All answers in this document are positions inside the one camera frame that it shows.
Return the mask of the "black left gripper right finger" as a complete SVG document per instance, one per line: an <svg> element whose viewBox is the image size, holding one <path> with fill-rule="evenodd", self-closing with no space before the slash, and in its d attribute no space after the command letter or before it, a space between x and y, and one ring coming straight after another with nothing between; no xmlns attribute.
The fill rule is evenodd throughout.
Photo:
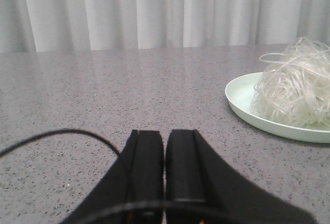
<svg viewBox="0 0 330 224"><path fill-rule="evenodd" d="M240 223L316 223L306 211L251 183L197 130L172 130L166 148L166 199L209 207Z"/></svg>

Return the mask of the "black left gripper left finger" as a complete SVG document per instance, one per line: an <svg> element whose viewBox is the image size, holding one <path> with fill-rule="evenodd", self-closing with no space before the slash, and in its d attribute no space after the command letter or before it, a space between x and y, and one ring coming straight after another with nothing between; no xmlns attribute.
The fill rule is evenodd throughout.
<svg viewBox="0 0 330 224"><path fill-rule="evenodd" d="M163 199L163 142L158 131L133 130L118 158L63 223L107 207Z"/></svg>

